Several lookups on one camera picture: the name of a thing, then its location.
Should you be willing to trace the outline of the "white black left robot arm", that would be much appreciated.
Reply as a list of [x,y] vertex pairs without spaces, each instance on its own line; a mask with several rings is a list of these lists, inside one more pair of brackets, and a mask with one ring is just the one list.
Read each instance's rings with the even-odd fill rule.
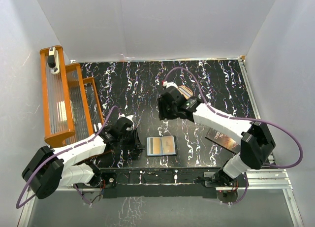
[[115,124],[73,144],[38,149],[22,172],[22,178],[39,199],[50,196],[57,188],[86,184],[100,185],[102,176],[92,159],[103,157],[107,167],[123,166],[125,159],[135,159],[143,151],[134,116],[120,116]]

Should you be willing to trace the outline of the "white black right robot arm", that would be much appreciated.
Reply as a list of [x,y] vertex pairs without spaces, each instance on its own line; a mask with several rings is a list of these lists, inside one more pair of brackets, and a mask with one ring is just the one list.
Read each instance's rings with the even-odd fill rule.
[[204,182],[231,186],[249,169],[261,169],[276,146],[266,123],[236,119],[220,110],[211,111],[190,90],[184,91],[173,84],[165,85],[157,102],[160,120],[186,119],[222,132],[240,145],[240,152],[218,172],[204,177]]

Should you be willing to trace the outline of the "gold VIP card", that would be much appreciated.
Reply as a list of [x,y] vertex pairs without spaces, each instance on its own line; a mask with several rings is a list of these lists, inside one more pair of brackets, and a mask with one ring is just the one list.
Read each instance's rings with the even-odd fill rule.
[[165,136],[161,138],[162,151],[165,155],[176,154],[175,138],[173,136]]

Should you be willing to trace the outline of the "blue credit card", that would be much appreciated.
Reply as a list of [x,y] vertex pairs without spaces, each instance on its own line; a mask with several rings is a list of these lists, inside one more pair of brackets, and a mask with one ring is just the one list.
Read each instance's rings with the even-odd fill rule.
[[162,151],[162,147],[161,147],[161,155],[159,155],[159,156],[157,156],[157,157],[161,157],[161,156],[176,156],[177,155],[177,139],[176,139],[176,136],[173,136],[174,138],[175,138],[175,146],[176,146],[176,154],[173,154],[173,155],[165,155],[165,154],[163,154],[163,151]]

